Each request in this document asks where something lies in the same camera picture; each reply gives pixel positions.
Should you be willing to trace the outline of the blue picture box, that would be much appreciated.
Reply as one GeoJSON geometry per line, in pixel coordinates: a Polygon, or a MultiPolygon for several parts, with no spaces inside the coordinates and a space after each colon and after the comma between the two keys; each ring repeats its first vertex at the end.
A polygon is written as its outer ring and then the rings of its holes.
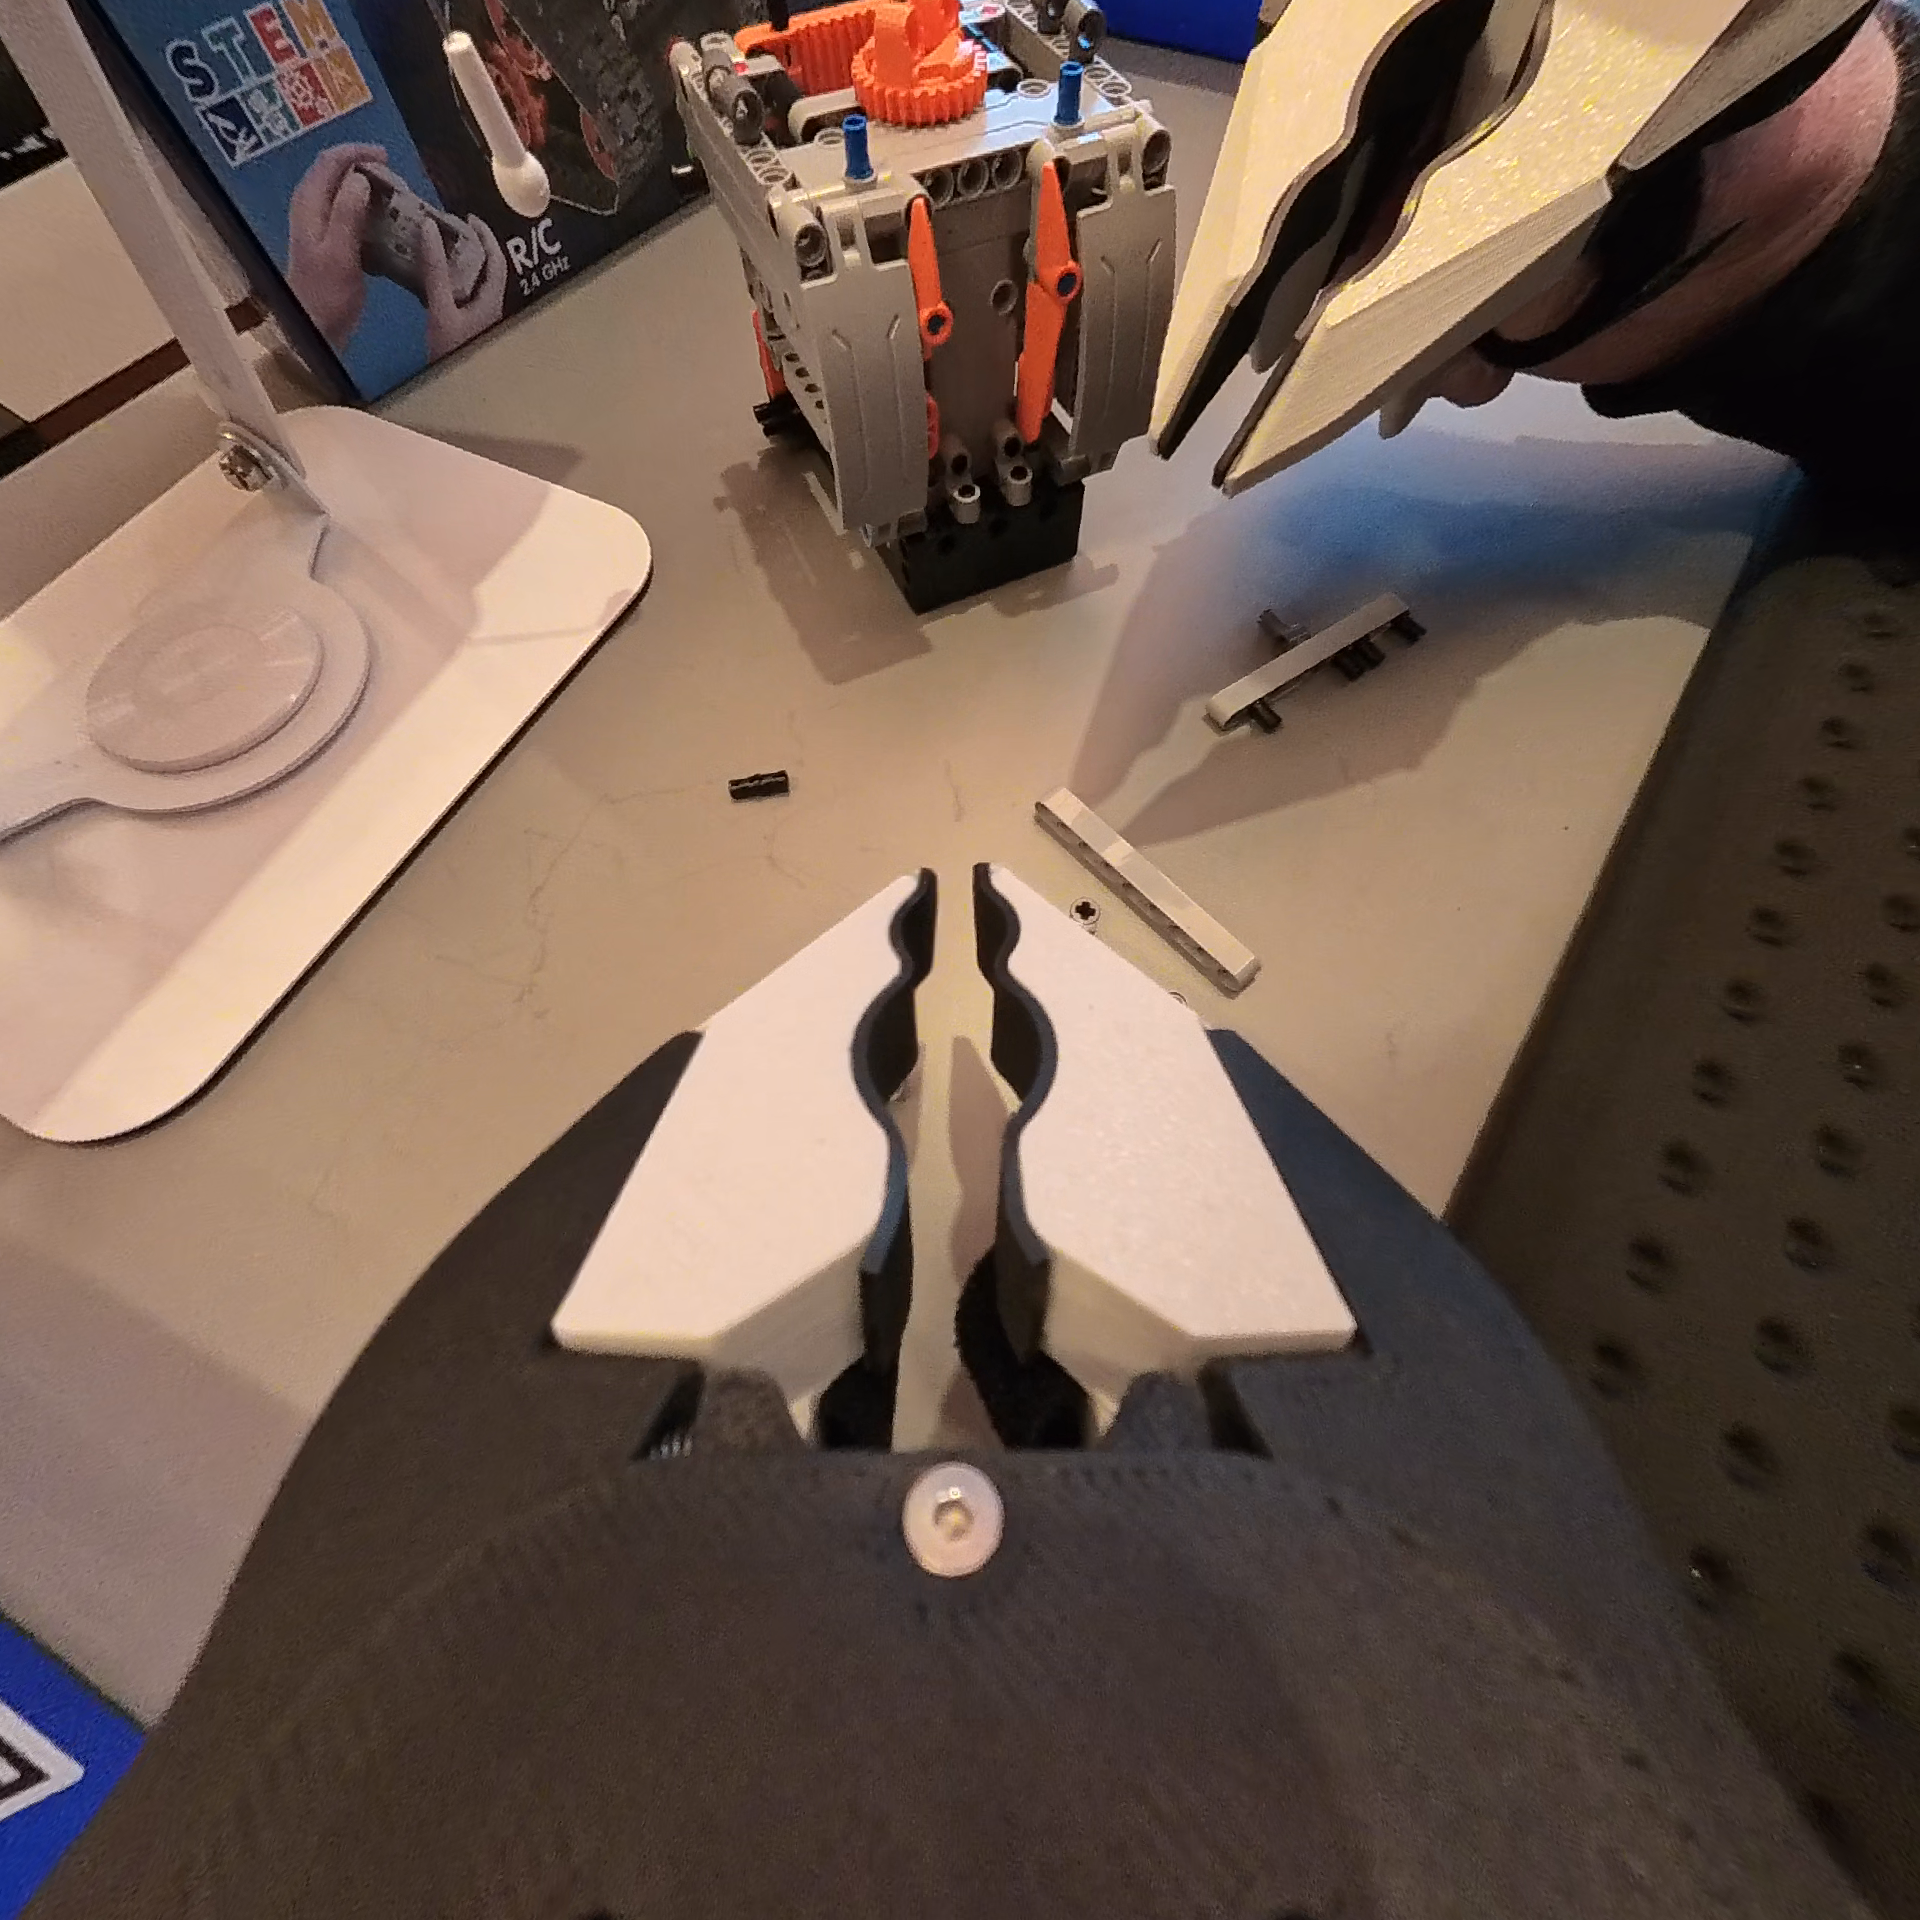
{"type": "Polygon", "coordinates": [[[512,310],[452,4],[79,4],[247,289],[329,397],[383,399],[512,310]]]}

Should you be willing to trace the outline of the long grey beam with pins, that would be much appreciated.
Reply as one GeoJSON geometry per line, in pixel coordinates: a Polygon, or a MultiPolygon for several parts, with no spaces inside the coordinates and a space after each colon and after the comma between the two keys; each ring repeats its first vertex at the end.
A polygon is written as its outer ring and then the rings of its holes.
{"type": "Polygon", "coordinates": [[[1312,676],[1330,669],[1347,684],[1362,681],[1386,663],[1387,639],[1418,645],[1427,638],[1427,623],[1392,592],[1317,628],[1288,622],[1273,607],[1260,612],[1258,627],[1273,645],[1271,659],[1207,700],[1204,720],[1219,735],[1276,735],[1284,729],[1284,700],[1312,676]]]}

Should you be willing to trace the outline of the blue plastic bin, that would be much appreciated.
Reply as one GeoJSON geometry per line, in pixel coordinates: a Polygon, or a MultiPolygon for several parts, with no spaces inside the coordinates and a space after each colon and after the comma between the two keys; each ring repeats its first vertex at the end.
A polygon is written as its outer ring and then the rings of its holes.
{"type": "Polygon", "coordinates": [[[1103,3],[1111,33],[1169,53],[1244,64],[1263,33],[1263,3],[1103,3]]]}

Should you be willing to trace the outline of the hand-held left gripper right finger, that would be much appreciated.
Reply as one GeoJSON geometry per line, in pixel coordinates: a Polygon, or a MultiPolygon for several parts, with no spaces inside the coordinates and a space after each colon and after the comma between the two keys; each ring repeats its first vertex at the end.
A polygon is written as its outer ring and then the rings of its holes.
{"type": "Polygon", "coordinates": [[[991,1064],[1013,1105],[972,1272],[972,1384],[1008,1449],[1081,1449],[1148,1377],[1352,1358],[1360,1320],[1258,1128],[1233,1033],[972,872],[991,1064]]]}

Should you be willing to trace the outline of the person's right hand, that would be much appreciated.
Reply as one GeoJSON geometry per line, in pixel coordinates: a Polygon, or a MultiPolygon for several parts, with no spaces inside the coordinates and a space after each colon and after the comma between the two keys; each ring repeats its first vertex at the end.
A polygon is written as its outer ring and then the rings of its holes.
{"type": "MultiPolygon", "coordinates": [[[[1692,239],[1731,238],[1668,292],[1540,368],[1496,368],[1474,341],[1415,383],[1381,423],[1402,431],[1423,403],[1472,408],[1500,397],[1515,376],[1580,388],[1583,379],[1626,379],[1706,341],[1720,319],[1772,289],[1840,221],[1874,171],[1888,134],[1898,64],[1874,4],[1844,53],[1807,93],[1768,120],[1708,148],[1704,203],[1692,239]]],[[[1586,249],[1548,292],[1527,300],[1496,332],[1524,341],[1554,329],[1593,281],[1586,249]]]]}

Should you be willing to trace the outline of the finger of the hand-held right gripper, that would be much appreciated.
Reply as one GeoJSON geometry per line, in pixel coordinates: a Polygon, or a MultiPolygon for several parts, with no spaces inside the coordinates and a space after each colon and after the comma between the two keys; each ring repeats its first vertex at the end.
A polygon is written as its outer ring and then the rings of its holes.
{"type": "Polygon", "coordinates": [[[1384,252],[1319,296],[1221,457],[1223,494],[1339,438],[1564,272],[1611,198],[1610,171],[1741,12],[1551,4],[1513,103],[1435,159],[1384,252]]]}
{"type": "Polygon", "coordinates": [[[1171,457],[1239,366],[1279,395],[1329,300],[1403,227],[1435,161],[1519,97],[1546,3],[1263,4],[1161,353],[1171,457]]]}

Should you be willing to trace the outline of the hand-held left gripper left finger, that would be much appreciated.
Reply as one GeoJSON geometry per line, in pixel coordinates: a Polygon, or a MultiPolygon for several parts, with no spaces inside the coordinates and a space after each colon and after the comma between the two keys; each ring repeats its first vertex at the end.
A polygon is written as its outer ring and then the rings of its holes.
{"type": "Polygon", "coordinates": [[[700,1028],[553,1312],[563,1349],[761,1373],[823,1447],[893,1444],[914,1278],[896,1099],[931,960],[922,868],[700,1028]]]}

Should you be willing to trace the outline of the blue tagged parts bin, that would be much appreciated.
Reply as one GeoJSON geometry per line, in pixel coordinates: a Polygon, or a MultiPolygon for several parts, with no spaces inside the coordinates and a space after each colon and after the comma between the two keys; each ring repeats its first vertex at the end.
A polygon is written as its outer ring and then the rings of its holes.
{"type": "Polygon", "coordinates": [[[18,1910],[101,1812],[146,1727],[3,1620],[3,1901],[18,1910]]]}

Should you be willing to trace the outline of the grey orange toy model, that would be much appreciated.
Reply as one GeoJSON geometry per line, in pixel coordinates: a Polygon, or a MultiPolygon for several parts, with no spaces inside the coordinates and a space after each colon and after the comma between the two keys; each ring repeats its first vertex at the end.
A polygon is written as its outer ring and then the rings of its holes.
{"type": "Polygon", "coordinates": [[[1146,437],[1171,134],[1099,4],[827,4],[681,38],[689,152],[755,301],[770,438],[917,612],[1076,556],[1146,437]]]}

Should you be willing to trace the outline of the black perforated mat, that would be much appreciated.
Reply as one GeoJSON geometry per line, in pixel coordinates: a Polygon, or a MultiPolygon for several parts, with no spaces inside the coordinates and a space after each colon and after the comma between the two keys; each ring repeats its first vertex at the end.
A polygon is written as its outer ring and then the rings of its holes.
{"type": "Polygon", "coordinates": [[[1803,486],[1749,561],[1451,1223],[1799,1815],[1915,1916],[1913,497],[1803,486]]]}

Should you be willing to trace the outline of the short grey beam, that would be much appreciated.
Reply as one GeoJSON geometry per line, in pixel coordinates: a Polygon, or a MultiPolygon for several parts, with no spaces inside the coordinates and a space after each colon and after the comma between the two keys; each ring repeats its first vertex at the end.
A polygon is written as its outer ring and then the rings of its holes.
{"type": "Polygon", "coordinates": [[[1226,995],[1245,991],[1263,960],[1091,805],[1060,787],[1036,799],[1039,824],[1226,995]]]}

